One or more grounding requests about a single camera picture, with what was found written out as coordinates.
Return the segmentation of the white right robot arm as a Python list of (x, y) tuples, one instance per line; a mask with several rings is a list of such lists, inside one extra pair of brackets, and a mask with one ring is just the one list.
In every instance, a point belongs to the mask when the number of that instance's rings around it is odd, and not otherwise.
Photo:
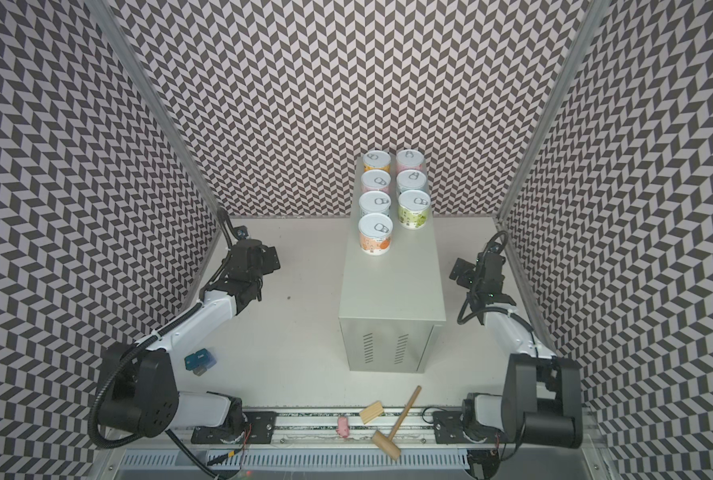
[(584, 434), (581, 366), (538, 340), (516, 300), (503, 292), (504, 264), (502, 254), (487, 251), (475, 263), (459, 258), (450, 274), (467, 290), (457, 323), (478, 321), (509, 356), (501, 394), (470, 393), (463, 401), (464, 436), (577, 449)]

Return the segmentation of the pink labelled can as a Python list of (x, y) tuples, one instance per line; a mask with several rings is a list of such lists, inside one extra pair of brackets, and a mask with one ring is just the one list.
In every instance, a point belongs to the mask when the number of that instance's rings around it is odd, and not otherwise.
[(416, 149), (404, 149), (397, 153), (397, 172), (418, 170), (426, 172), (426, 156)]

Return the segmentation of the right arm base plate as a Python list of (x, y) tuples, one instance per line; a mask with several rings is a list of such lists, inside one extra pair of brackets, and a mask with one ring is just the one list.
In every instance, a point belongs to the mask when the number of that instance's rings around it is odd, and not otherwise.
[(438, 444), (497, 444), (503, 439), (500, 429), (483, 425), (461, 410), (436, 410), (432, 422)]

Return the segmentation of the orange labelled can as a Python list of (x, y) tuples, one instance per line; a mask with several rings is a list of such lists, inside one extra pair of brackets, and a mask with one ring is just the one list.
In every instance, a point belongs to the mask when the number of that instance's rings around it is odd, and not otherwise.
[(366, 254), (383, 255), (391, 248), (394, 223), (388, 215), (365, 215), (358, 222), (358, 230), (360, 246)]

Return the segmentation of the yellow labelled can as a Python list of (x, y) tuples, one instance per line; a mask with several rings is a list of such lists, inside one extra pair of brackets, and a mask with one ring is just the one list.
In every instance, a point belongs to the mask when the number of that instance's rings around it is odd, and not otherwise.
[(368, 151), (363, 155), (362, 160), (365, 171), (382, 170), (387, 173), (391, 172), (392, 156), (386, 151)]

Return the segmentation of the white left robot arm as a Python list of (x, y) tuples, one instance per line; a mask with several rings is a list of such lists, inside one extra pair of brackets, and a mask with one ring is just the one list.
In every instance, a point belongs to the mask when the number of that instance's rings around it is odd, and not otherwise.
[(276, 248), (240, 240), (192, 308), (138, 342), (112, 344), (102, 354), (88, 416), (90, 441), (104, 449), (120, 448), (182, 428), (216, 430), (224, 441), (240, 438), (248, 425), (240, 399), (186, 392), (178, 387), (174, 368), (214, 330), (260, 300), (264, 276), (279, 269)]

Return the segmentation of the green labelled front can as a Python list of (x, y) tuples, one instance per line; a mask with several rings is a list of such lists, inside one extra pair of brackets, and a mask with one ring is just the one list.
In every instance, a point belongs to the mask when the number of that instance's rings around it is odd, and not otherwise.
[(399, 197), (400, 224), (407, 229), (423, 228), (431, 216), (431, 196), (422, 190), (408, 190)]

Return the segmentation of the pink can sideways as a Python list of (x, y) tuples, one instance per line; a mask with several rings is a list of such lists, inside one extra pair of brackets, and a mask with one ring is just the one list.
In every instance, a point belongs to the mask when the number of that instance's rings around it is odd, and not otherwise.
[(361, 176), (362, 192), (380, 191), (390, 193), (392, 176), (382, 169), (368, 170)]

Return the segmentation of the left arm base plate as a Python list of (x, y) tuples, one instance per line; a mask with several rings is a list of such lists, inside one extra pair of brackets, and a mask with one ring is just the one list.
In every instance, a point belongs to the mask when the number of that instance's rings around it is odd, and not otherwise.
[(233, 411), (218, 427), (197, 427), (190, 442), (196, 445), (270, 444), (278, 413)]

